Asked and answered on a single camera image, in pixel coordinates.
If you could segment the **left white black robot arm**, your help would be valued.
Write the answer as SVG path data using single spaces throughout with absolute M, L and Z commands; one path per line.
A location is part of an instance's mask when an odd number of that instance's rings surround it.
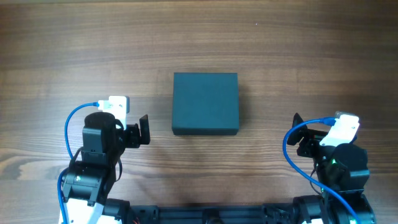
M 121 156 L 127 148 L 150 143 L 149 120 L 123 125 L 111 113 L 96 112 L 85 118 L 83 146 L 58 178 L 57 190 L 62 223 L 126 223 L 129 203 L 108 201 L 108 194 L 121 173 Z

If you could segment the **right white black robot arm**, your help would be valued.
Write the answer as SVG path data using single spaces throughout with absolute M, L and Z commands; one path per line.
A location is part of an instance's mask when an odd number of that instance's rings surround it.
M 292 168 L 310 182 L 315 195 L 294 198 L 291 223 L 367 223 L 376 216 L 364 195 L 369 179 L 368 153 L 355 145 L 359 118 L 336 112 L 333 117 L 304 121 L 295 114 L 285 134 L 282 152 Z M 298 145 L 297 155 L 311 158 L 306 174 L 294 164 L 287 146 Z

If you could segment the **dark green box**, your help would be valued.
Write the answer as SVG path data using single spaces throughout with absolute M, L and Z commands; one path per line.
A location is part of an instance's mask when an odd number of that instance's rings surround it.
M 234 136 L 238 131 L 237 73 L 174 73 L 174 135 Z

